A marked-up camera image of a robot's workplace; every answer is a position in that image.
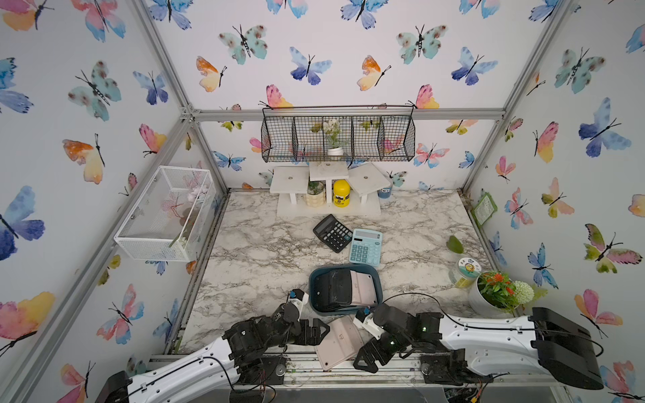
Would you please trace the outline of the dark teal storage tray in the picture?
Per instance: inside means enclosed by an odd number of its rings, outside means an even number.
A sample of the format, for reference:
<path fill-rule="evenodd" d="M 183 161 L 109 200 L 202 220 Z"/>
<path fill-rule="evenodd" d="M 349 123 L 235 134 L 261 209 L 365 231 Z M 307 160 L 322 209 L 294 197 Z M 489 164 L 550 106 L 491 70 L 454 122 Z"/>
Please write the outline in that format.
<path fill-rule="evenodd" d="M 370 265 L 333 265 L 309 276 L 312 310 L 321 316 L 353 315 L 384 300 L 381 279 Z"/>

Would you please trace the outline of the pink calculator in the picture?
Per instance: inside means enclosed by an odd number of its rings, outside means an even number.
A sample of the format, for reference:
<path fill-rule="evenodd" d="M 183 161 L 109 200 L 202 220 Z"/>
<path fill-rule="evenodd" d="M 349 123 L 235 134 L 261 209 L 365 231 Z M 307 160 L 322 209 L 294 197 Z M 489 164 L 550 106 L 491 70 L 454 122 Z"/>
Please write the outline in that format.
<path fill-rule="evenodd" d="M 323 370 L 328 371 L 348 359 L 354 358 L 364 342 L 359 329 L 350 316 L 344 316 L 329 324 L 330 331 L 315 349 Z"/>
<path fill-rule="evenodd" d="M 374 279 L 370 274 L 351 270 L 351 305 L 373 307 L 378 304 Z"/>

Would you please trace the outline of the light blue calculator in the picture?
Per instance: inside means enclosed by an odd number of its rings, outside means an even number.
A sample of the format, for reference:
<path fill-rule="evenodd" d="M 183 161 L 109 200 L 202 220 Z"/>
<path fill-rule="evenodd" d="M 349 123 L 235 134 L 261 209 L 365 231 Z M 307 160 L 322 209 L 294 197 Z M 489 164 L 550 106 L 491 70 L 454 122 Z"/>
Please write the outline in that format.
<path fill-rule="evenodd" d="M 349 250 L 349 261 L 354 264 L 378 267 L 381 263 L 383 234 L 377 231 L 357 228 L 354 230 Z"/>

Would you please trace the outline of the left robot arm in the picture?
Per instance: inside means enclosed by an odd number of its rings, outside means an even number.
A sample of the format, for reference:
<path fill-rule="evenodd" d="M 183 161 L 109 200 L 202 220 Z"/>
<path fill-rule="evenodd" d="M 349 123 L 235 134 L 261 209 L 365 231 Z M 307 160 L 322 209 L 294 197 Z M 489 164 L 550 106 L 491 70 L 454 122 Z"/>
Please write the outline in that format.
<path fill-rule="evenodd" d="M 130 377 L 111 375 L 97 402 L 189 402 L 220 386 L 234 384 L 248 368 L 260 362 L 267 349 L 291 344 L 318 346 L 330 327 L 316 318 L 301 318 L 303 301 L 284 302 L 270 316 L 234 324 L 223 336 L 193 354 L 164 367 Z"/>

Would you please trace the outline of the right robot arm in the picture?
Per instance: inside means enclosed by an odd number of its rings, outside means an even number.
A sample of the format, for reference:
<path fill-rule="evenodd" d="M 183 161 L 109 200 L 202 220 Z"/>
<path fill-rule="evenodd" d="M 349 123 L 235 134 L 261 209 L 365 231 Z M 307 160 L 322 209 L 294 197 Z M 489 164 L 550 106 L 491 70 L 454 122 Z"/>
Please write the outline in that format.
<path fill-rule="evenodd" d="M 481 319 L 412 315 L 383 303 L 356 312 L 354 324 L 371 335 L 354 368 L 371 374 L 394 357 L 419 354 L 420 372 L 430 385 L 485 386 L 506 375 L 548 374 L 578 389 L 604 387 L 590 333 L 547 308 Z"/>

